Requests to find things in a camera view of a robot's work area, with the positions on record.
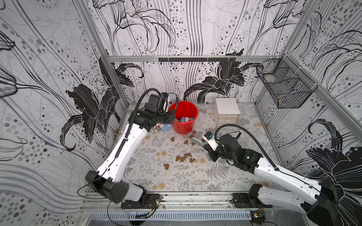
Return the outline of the green cleaning brush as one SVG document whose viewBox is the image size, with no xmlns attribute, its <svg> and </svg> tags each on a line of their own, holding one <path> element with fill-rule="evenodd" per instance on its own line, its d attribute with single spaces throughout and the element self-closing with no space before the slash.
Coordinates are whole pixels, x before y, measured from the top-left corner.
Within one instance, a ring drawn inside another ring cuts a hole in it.
<svg viewBox="0 0 362 226">
<path fill-rule="evenodd" d="M 192 144 L 200 146 L 200 147 L 202 147 L 204 145 L 204 142 L 197 138 L 191 138 L 190 141 L 192 142 Z"/>
</svg>

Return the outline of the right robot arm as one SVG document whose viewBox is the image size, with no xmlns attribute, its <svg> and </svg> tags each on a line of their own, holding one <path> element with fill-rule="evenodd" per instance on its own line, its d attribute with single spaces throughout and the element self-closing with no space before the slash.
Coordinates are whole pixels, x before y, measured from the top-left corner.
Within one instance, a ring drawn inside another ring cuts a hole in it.
<svg viewBox="0 0 362 226">
<path fill-rule="evenodd" d="M 251 149 L 242 148 L 235 137 L 225 134 L 216 138 L 204 135 L 204 145 L 212 161 L 224 159 L 231 166 L 253 175 L 264 177 L 285 188 L 285 191 L 253 185 L 248 198 L 253 204 L 272 205 L 306 215 L 319 226 L 340 226 L 338 198 L 335 185 L 330 181 L 318 182 L 279 166 Z"/>
</svg>

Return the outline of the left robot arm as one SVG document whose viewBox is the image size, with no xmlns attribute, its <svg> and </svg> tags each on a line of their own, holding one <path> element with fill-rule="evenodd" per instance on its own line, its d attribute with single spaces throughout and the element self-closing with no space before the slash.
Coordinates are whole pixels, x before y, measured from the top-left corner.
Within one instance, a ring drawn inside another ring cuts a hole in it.
<svg viewBox="0 0 362 226">
<path fill-rule="evenodd" d="M 114 203 L 130 201 L 142 206 L 146 202 L 147 190 L 139 185 L 122 180 L 124 171 L 136 148 L 158 124 L 172 124 L 175 111 L 168 110 L 168 93 L 152 94 L 144 107 L 137 103 L 125 131 L 115 148 L 98 167 L 87 173 L 85 179 L 90 187 Z"/>
</svg>

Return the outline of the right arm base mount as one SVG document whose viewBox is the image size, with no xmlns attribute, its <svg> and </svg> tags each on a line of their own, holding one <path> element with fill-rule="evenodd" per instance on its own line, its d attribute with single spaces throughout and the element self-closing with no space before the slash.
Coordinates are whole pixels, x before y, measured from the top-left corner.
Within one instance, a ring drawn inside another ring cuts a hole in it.
<svg viewBox="0 0 362 226">
<path fill-rule="evenodd" d="M 235 206 L 235 208 L 245 209 L 245 208 L 272 208 L 272 205 L 262 204 L 256 198 L 249 198 L 247 193 L 233 193 L 231 203 Z"/>
</svg>

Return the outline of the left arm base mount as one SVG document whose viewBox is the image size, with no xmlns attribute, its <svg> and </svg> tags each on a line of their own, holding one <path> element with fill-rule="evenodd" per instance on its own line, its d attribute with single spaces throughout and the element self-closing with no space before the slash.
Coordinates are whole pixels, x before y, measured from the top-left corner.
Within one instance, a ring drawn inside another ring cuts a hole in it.
<svg viewBox="0 0 362 226">
<path fill-rule="evenodd" d="M 161 194 L 155 193 L 146 193 L 144 194 L 139 201 L 130 201 L 126 200 L 122 202 L 121 208 L 130 210 L 130 209 L 155 209 L 161 200 Z"/>
</svg>

